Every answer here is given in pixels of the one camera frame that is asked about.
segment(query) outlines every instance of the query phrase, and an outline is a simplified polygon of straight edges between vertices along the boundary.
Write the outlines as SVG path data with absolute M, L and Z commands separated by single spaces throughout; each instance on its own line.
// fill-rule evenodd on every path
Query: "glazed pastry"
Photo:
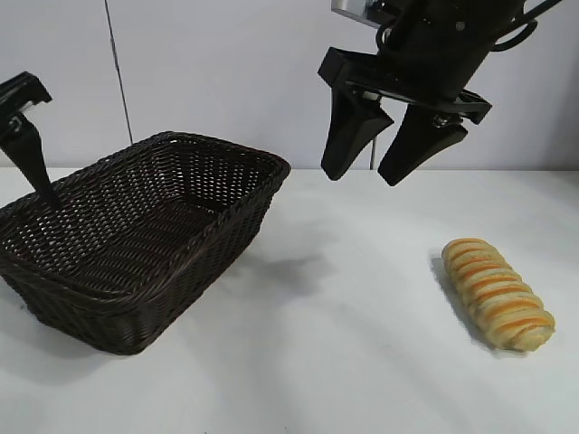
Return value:
M 470 316 L 497 348 L 535 351 L 555 332 L 542 301 L 487 242 L 451 241 L 442 258 Z

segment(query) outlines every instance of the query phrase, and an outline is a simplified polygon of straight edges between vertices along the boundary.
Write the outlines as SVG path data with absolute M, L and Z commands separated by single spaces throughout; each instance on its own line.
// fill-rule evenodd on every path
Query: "bread roll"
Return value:
M 555 332 L 543 302 L 486 241 L 451 241 L 442 258 L 470 316 L 497 348 L 535 351 Z

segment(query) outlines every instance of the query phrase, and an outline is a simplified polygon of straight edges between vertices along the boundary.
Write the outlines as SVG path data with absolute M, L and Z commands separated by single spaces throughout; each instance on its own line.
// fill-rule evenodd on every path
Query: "robotic arm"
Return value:
M 525 12 L 526 0 L 332 0 L 332 10 L 377 29 L 377 54 L 330 48 L 319 75 L 332 88 L 332 119 L 322 168 L 332 180 L 393 120 L 381 98 L 408 109 L 379 174 L 396 185 L 443 149 L 462 141 L 463 119 L 482 122 L 491 105 L 465 90 L 490 52 L 519 45 L 536 18 L 562 0 Z M 522 28 L 507 42 L 498 39 Z

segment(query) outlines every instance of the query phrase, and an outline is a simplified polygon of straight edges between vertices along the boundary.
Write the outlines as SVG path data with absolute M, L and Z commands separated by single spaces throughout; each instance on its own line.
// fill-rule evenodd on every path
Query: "black cable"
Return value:
M 425 51 L 425 52 L 394 52 L 390 50 L 385 43 L 382 43 L 382 49 L 380 51 L 381 54 L 384 54 L 391 59 L 394 60 L 414 60 L 414 59 L 424 59 L 428 57 L 438 57 L 447 54 L 454 54 L 455 52 L 467 51 L 472 50 L 474 48 L 478 48 L 481 45 L 485 45 L 490 42 L 494 42 L 504 36 L 507 36 L 509 33 L 514 32 L 518 28 L 522 27 L 523 25 L 528 25 L 532 23 L 538 16 L 544 14 L 545 12 L 549 11 L 563 0 L 545 0 L 540 5 L 537 5 L 533 9 L 531 9 L 526 14 L 522 14 L 513 20 L 511 23 L 506 25 L 505 27 L 496 30 L 495 32 L 486 34 L 477 38 L 470 42 L 464 42 L 452 45 L 450 47 L 446 47 L 437 51 Z
M 517 36 L 509 39 L 506 42 L 497 43 L 492 48 L 493 52 L 505 52 L 506 50 L 510 50 L 511 48 L 516 47 L 520 43 L 524 42 L 536 28 L 539 26 L 539 23 L 536 20 L 531 21 Z
M 376 45 L 378 46 L 378 50 L 381 51 L 384 48 L 384 34 L 386 33 L 386 30 L 388 30 L 392 24 L 394 24 L 395 21 L 396 20 L 393 19 L 388 23 L 384 23 L 378 29 L 378 33 L 376 34 Z

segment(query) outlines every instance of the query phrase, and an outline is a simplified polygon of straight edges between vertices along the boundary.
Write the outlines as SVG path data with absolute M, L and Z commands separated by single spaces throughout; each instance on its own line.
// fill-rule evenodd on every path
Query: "white wall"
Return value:
M 374 30 L 329 4 L 109 0 L 135 139 L 188 130 L 318 167 L 330 117 L 318 66 L 330 45 L 375 50 Z M 523 46 L 491 54 L 470 88 L 494 109 L 426 166 L 579 168 L 577 16 L 579 2 L 563 2 Z M 54 96 L 33 111 L 49 164 L 87 165 L 128 144 L 102 0 L 4 2 L 0 38 L 10 42 L 0 78 L 29 70 Z M 403 105 L 384 108 L 400 125 Z M 395 131 L 380 136 L 378 158 Z
M 135 138 L 188 130 L 319 167 L 330 45 L 373 49 L 374 30 L 329 0 L 109 0 Z M 359 167 L 369 166 L 369 154 Z
M 0 41 L 0 81 L 29 71 L 52 95 L 29 112 L 48 165 L 87 165 L 128 146 L 102 1 L 4 0 Z M 11 165 L 2 152 L 0 165 Z

